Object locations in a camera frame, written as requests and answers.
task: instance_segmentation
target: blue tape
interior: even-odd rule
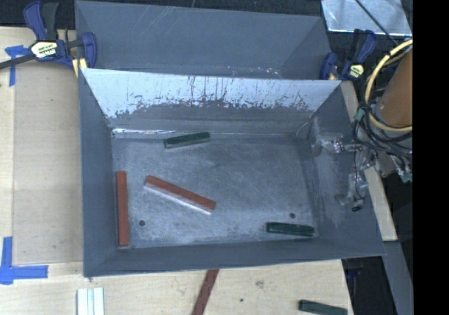
[[[48,278],[48,265],[32,265],[14,267],[13,237],[3,239],[3,251],[1,252],[0,284],[11,285],[14,280],[19,279],[46,279]]]
[[[6,53],[11,57],[11,59],[14,59],[21,55],[29,55],[31,51],[20,45],[20,46],[12,46],[12,47],[6,47],[5,48]],[[15,84],[15,65],[11,66],[11,70],[9,72],[9,86],[14,86]]]

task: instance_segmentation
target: brown object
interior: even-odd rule
[[[128,190],[126,172],[116,172],[117,182],[117,216],[119,225],[119,246],[129,245]]]
[[[413,50],[410,50],[380,98],[380,114],[390,126],[412,125]]]
[[[203,286],[199,291],[198,298],[196,299],[195,307],[192,315],[203,315],[206,305],[212,292],[213,284],[218,276],[219,269],[208,270],[206,278],[204,279]]]
[[[183,205],[202,210],[207,214],[210,214],[217,205],[213,200],[192,193],[189,190],[177,187],[174,184],[151,175],[148,175],[145,187],[154,190],[161,195],[168,196],[170,199],[178,201]]]

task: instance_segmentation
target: metal plate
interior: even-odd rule
[[[306,144],[293,136],[216,134],[202,145],[165,149],[163,140],[151,135],[113,140],[114,170],[128,174],[130,244],[146,248],[298,239],[269,234],[265,224],[315,225],[301,164],[310,145],[302,142]],[[148,175],[217,206],[206,215],[155,195],[143,187]]]
[[[392,36],[411,36],[401,0],[359,0]],[[321,0],[327,27],[333,32],[370,29],[384,32],[354,0]]]

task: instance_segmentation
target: wooden strip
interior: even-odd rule
[[[117,216],[119,226],[119,246],[129,245],[128,190],[126,172],[116,172],[117,181]]]
[[[183,189],[181,187],[177,187],[174,184],[166,182],[165,180],[159,179],[157,177],[153,177],[151,175],[148,175],[145,186],[162,195],[170,197],[172,200],[176,200],[185,205],[198,208],[199,210],[203,210],[207,213],[211,213],[217,205],[213,200],[192,193],[189,190]]]
[[[213,284],[218,276],[219,269],[208,270],[206,278],[204,279],[203,286],[199,292],[198,298],[192,315],[203,315],[206,305],[212,292]]]

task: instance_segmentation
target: brown stain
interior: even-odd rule
[[[263,289],[265,287],[265,282],[263,280],[259,280],[255,282],[255,285],[259,288],[259,289]]]

